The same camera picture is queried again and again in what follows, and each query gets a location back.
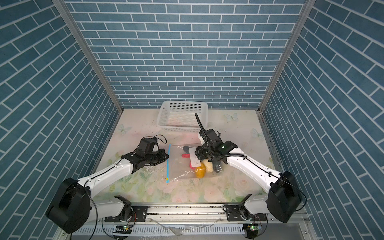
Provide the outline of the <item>cream white bun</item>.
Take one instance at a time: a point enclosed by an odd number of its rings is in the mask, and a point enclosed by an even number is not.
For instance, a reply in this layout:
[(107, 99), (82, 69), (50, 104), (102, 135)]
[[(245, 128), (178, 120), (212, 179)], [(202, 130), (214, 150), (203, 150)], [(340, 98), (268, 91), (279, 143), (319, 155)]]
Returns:
[(207, 173), (212, 173), (214, 171), (213, 163), (208, 159), (203, 160), (202, 164), (204, 164)]

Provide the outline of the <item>clear zip top bag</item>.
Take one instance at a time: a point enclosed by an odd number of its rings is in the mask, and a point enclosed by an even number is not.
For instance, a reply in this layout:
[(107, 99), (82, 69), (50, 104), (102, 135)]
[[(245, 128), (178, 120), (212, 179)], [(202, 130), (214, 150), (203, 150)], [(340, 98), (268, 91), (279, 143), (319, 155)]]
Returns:
[[(198, 179), (195, 176), (195, 168), (199, 167), (202, 164), (203, 160), (195, 158), (182, 158), (182, 154), (185, 154), (183, 146), (192, 146), (198, 147), (199, 144), (190, 144), (190, 145), (170, 145), (169, 153), (170, 156), (167, 159), (167, 174), (166, 181), (167, 183), (181, 181), (181, 180), (191, 180)], [(214, 179), (218, 177), (223, 177), (225, 174), (229, 173), (228, 167), (221, 163), (222, 170), (219, 173), (207, 173), (202, 179)]]

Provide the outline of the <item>dark purple eggplant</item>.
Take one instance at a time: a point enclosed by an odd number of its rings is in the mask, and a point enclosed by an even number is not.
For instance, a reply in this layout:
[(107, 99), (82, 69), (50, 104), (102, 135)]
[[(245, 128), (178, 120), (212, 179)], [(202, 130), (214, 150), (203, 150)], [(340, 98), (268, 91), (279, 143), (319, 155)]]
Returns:
[(186, 154), (194, 153), (196, 151), (196, 147), (192, 146), (183, 146), (183, 150)]

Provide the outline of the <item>yellow lemon food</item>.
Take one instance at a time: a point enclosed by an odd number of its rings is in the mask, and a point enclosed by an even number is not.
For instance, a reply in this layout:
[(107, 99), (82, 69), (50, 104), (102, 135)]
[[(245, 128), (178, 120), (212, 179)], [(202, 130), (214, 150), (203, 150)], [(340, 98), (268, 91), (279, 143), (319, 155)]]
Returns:
[(201, 165), (199, 167), (195, 168), (195, 176), (198, 179), (202, 179), (206, 174), (206, 167), (204, 165)]

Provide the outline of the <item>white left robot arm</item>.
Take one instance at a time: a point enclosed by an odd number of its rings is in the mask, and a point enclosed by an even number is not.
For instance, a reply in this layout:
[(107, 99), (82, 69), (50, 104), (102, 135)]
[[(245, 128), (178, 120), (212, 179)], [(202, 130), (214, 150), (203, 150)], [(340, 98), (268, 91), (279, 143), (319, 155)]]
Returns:
[(116, 195), (111, 200), (96, 202), (94, 197), (116, 181), (130, 176), (143, 167), (152, 167), (169, 158), (164, 149), (137, 155), (128, 153), (113, 165), (87, 177), (64, 180), (50, 205), (46, 217), (66, 233), (71, 234), (85, 223), (108, 217), (120, 222), (130, 221), (133, 216), (132, 203)]

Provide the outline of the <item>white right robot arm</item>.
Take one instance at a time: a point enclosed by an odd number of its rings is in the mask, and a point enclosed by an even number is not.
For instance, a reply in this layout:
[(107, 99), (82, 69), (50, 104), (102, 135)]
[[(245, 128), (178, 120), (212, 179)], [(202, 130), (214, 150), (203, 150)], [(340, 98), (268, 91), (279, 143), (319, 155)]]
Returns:
[(247, 195), (241, 202), (242, 215), (271, 214), (282, 223), (287, 223), (303, 201), (296, 178), (288, 171), (280, 173), (266, 167), (247, 155), (231, 141), (223, 142), (220, 133), (213, 129), (201, 129), (195, 156), (199, 160), (223, 162), (234, 167), (255, 181), (268, 195), (264, 199)]

